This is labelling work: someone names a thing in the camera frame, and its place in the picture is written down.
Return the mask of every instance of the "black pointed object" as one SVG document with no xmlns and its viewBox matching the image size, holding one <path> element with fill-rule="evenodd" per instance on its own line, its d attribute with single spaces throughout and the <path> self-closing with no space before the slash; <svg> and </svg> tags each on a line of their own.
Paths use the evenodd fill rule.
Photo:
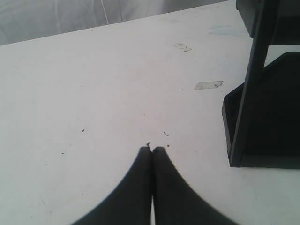
<svg viewBox="0 0 300 225">
<path fill-rule="evenodd" d="M 140 148 L 131 168 L 113 192 L 73 225 L 150 225 L 151 166 L 149 147 Z"/>
<path fill-rule="evenodd" d="M 236 225 L 192 190 L 164 148 L 154 149 L 152 158 L 156 225 Z"/>
</svg>

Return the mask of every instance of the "black stand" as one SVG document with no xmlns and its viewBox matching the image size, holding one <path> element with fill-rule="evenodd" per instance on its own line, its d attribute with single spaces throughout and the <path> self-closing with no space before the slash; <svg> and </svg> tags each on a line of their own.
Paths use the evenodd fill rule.
<svg viewBox="0 0 300 225">
<path fill-rule="evenodd" d="M 300 6 L 297 0 L 293 4 Z M 279 18 L 282 1 L 257 5 L 245 83 L 225 96 L 222 109 L 230 166 L 300 168 L 300 52 L 286 53 L 264 68 L 269 46 L 284 43 L 289 23 Z M 300 41 L 297 35 L 287 35 L 286 44 Z"/>
</svg>

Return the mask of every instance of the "white table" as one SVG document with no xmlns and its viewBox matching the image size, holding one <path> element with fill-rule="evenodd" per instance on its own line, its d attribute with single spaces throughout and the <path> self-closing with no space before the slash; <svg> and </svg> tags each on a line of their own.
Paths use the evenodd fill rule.
<svg viewBox="0 0 300 225">
<path fill-rule="evenodd" d="M 1 46 L 0 224 L 74 222 L 147 142 L 241 225 L 298 224 L 300 171 L 228 164 L 222 102 L 251 42 L 232 0 Z"/>
</svg>

